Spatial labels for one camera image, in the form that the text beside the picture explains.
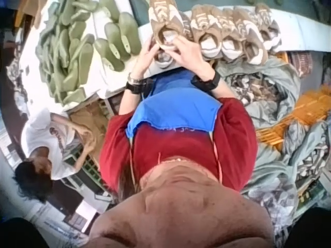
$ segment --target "watch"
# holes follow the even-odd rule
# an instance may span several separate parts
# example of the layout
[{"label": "watch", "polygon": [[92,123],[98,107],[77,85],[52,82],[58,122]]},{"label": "watch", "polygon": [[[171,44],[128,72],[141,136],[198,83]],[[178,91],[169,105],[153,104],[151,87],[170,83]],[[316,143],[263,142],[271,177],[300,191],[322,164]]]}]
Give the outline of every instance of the watch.
[{"label": "watch", "polygon": [[213,89],[216,89],[220,80],[221,75],[215,71],[215,76],[212,80],[202,81],[201,78],[195,75],[191,80],[191,84],[193,84],[196,88],[201,89],[202,91],[209,92]]}]

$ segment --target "shoe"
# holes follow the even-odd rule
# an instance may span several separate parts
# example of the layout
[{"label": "shoe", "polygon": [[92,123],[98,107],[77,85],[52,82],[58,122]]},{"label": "shoe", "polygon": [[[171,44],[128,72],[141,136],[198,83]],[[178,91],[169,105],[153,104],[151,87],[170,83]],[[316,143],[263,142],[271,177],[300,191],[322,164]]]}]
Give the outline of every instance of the shoe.
[{"label": "shoe", "polygon": [[252,65],[263,65],[268,59],[268,52],[263,45],[263,38],[258,27],[242,8],[234,8],[233,21],[238,28],[241,36],[245,38],[243,52],[247,62]]},{"label": "shoe", "polygon": [[270,51],[270,49],[273,46],[273,41],[271,38],[271,34],[267,28],[265,28],[265,25],[263,25],[262,18],[256,14],[255,12],[249,11],[245,9],[249,17],[251,18],[252,22],[258,27],[260,34],[263,39],[263,45],[266,48],[267,51]]},{"label": "shoe", "polygon": [[[155,45],[155,43],[155,39],[152,38],[151,48]],[[165,53],[163,49],[159,49],[157,54],[154,56],[154,61],[159,68],[166,69],[172,65],[174,59],[168,53]]]},{"label": "shoe", "polygon": [[184,35],[184,24],[175,0],[150,0],[148,15],[155,41],[163,50],[176,50],[172,40]]},{"label": "shoe", "polygon": [[184,14],[183,12],[179,12],[180,16],[182,17],[183,20],[183,25],[184,25],[184,36],[186,39],[189,41],[194,41],[193,33],[192,33],[192,28],[191,28],[191,19]]},{"label": "shoe", "polygon": [[255,7],[255,13],[262,20],[260,32],[263,39],[269,41],[270,45],[268,47],[270,46],[270,49],[277,50],[277,47],[281,45],[281,35],[272,11],[266,4],[259,3]]},{"label": "shoe", "polygon": [[227,61],[237,59],[243,54],[242,41],[244,38],[240,35],[236,25],[233,22],[233,10],[225,8],[220,10],[217,7],[212,8],[212,15],[215,16],[221,25],[222,54]]},{"label": "shoe", "polygon": [[195,5],[192,8],[191,28],[194,41],[201,46],[206,58],[215,58],[221,51],[221,25],[212,15],[211,5]]}]

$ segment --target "plastic crate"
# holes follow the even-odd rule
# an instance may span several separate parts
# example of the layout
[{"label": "plastic crate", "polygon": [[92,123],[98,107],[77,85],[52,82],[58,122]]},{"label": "plastic crate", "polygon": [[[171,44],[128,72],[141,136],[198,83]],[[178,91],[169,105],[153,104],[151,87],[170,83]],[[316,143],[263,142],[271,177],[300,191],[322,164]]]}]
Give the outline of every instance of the plastic crate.
[{"label": "plastic crate", "polygon": [[288,57],[288,53],[287,52],[276,53],[276,57],[284,60],[286,63],[289,62],[289,57]]},{"label": "plastic crate", "polygon": [[294,111],[272,128],[257,130],[260,142],[282,149],[284,132],[294,120],[303,125],[312,126],[324,120],[331,110],[331,87],[323,86],[319,91],[308,91],[302,95],[295,105]]}]

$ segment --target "blue cloth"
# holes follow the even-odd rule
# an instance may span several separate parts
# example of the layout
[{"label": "blue cloth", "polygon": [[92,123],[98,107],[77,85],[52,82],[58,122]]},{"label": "blue cloth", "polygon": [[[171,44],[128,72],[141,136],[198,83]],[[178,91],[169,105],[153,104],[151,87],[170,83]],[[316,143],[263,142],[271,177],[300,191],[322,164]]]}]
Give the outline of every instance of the blue cloth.
[{"label": "blue cloth", "polygon": [[191,84],[192,72],[174,70],[154,77],[154,88],[137,107],[126,129],[133,138],[143,122],[159,130],[188,128],[212,132],[222,104]]}]

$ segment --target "sneaker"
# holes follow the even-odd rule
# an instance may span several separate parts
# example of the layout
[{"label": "sneaker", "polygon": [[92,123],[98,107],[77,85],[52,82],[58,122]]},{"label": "sneaker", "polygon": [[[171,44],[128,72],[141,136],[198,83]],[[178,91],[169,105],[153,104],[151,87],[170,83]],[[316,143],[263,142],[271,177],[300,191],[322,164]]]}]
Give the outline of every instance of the sneaker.
[{"label": "sneaker", "polygon": [[251,18],[252,22],[258,27],[260,34],[263,38],[263,45],[269,51],[273,46],[273,41],[271,38],[271,34],[268,30],[268,28],[265,28],[265,25],[263,25],[262,18],[256,14],[255,12],[249,11],[245,9],[249,17]]},{"label": "sneaker", "polygon": [[235,7],[233,10],[233,21],[237,26],[243,41],[243,52],[247,62],[252,65],[263,65],[268,59],[268,52],[263,45],[263,38],[258,27],[248,15],[247,11]]},{"label": "sneaker", "polygon": [[259,3],[255,7],[255,13],[262,20],[260,27],[262,36],[270,41],[270,49],[276,50],[281,45],[281,35],[272,11],[266,4]]},{"label": "sneaker", "polygon": [[[155,45],[155,43],[156,41],[153,37],[151,48]],[[163,49],[159,49],[157,54],[154,56],[154,61],[159,68],[166,69],[173,64],[174,59],[168,53],[165,53]]]},{"label": "sneaker", "polygon": [[215,58],[221,51],[221,25],[212,15],[210,5],[195,5],[192,8],[191,28],[194,41],[201,46],[203,56]]},{"label": "sneaker", "polygon": [[212,8],[212,15],[215,16],[221,25],[222,34],[222,54],[227,61],[237,59],[243,54],[242,41],[244,38],[240,35],[236,25],[233,22],[233,10],[225,8],[220,10],[217,7]]},{"label": "sneaker", "polygon": [[184,24],[184,36],[189,41],[194,41],[192,28],[191,28],[191,19],[181,11],[179,12],[179,14],[182,17],[183,24]]},{"label": "sneaker", "polygon": [[184,35],[184,24],[175,0],[150,0],[148,15],[155,41],[163,50],[176,50],[172,41]]}]

